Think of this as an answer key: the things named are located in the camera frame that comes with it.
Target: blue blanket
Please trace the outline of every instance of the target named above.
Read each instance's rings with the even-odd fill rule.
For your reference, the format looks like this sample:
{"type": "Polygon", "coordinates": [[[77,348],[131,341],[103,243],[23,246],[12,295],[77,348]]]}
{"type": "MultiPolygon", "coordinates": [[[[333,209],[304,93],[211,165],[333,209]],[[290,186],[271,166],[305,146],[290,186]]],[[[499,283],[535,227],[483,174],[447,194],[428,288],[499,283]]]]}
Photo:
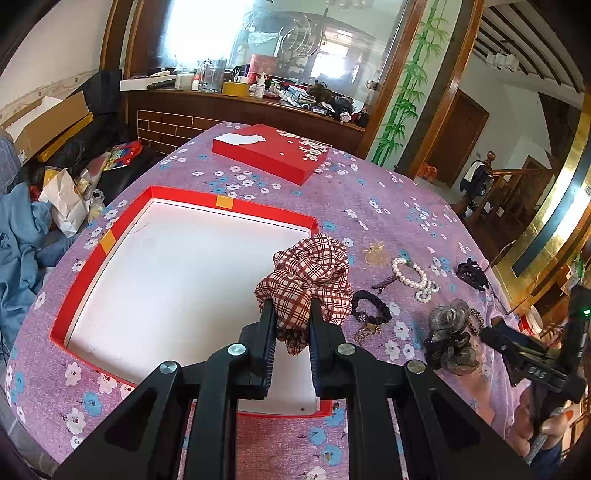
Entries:
{"type": "Polygon", "coordinates": [[[31,202],[26,183],[0,196],[0,328],[8,351],[41,288],[39,267],[54,267],[75,240],[45,247],[50,226],[51,204],[31,202]]]}

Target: plaid scarf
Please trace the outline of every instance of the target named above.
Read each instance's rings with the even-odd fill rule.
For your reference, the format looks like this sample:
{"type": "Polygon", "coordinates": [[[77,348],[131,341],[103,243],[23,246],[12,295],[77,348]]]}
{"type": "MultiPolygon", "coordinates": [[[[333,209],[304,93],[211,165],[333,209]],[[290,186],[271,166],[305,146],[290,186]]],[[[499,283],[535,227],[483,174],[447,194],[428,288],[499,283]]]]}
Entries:
{"type": "Polygon", "coordinates": [[[297,242],[273,255],[275,271],[255,288],[262,309],[271,299],[277,312],[277,339],[297,355],[308,344],[307,326],[312,298],[320,300],[325,322],[340,325],[351,314],[347,250],[323,234],[297,242]]]}

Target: bracelet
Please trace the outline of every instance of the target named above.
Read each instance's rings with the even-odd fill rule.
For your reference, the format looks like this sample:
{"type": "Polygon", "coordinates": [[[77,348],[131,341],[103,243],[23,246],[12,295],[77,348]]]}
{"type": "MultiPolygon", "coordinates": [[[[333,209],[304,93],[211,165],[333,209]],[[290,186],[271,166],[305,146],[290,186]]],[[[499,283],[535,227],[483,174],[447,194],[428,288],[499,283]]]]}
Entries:
{"type": "Polygon", "coordinates": [[[392,314],[390,313],[390,309],[388,308],[388,306],[376,295],[366,290],[359,290],[353,293],[351,306],[353,307],[351,315],[353,315],[358,322],[366,322],[373,323],[375,325],[381,325],[383,323],[388,323],[390,320],[392,320],[392,314]],[[374,304],[374,306],[379,310],[379,312],[382,315],[379,317],[374,317],[373,315],[368,315],[365,312],[358,312],[357,307],[359,306],[360,300],[369,300],[372,304],[374,304]]]}
{"type": "Polygon", "coordinates": [[[409,287],[416,288],[417,290],[424,289],[427,286],[427,274],[416,263],[413,263],[412,265],[409,263],[408,266],[411,267],[414,271],[416,271],[418,273],[418,275],[421,277],[420,282],[410,280],[409,278],[402,275],[400,273],[400,269],[398,268],[398,264],[405,265],[406,263],[407,263],[406,259],[401,258],[401,257],[398,257],[398,258],[395,258],[394,260],[392,260],[392,271],[394,272],[394,275],[396,277],[398,277],[398,279],[402,283],[404,283],[405,285],[408,285],[409,287]]]}
{"type": "Polygon", "coordinates": [[[433,280],[428,280],[425,288],[416,292],[414,297],[421,303],[428,303],[431,300],[431,293],[437,293],[438,291],[439,285],[433,280]]]}

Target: white paper bag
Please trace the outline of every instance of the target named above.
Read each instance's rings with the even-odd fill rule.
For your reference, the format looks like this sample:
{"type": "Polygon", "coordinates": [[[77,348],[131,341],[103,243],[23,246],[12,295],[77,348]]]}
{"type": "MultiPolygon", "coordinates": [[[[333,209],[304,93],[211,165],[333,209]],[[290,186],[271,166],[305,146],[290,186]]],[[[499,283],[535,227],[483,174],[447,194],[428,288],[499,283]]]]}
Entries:
{"type": "Polygon", "coordinates": [[[88,215],[88,205],[76,191],[74,181],[65,168],[43,187],[39,201],[53,205],[51,217],[68,238],[76,234],[88,215]]]}

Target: ceiling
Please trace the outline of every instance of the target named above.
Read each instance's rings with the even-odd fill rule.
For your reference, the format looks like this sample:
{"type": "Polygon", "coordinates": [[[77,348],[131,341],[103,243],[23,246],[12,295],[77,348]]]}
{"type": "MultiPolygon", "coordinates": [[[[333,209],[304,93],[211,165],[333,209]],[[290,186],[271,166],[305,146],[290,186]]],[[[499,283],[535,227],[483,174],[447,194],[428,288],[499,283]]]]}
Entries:
{"type": "Polygon", "coordinates": [[[519,60],[519,71],[511,75],[537,77],[563,94],[584,91],[573,59],[534,7],[505,0],[487,0],[485,5],[472,50],[477,57],[486,60],[489,53],[512,53],[519,60]]]}

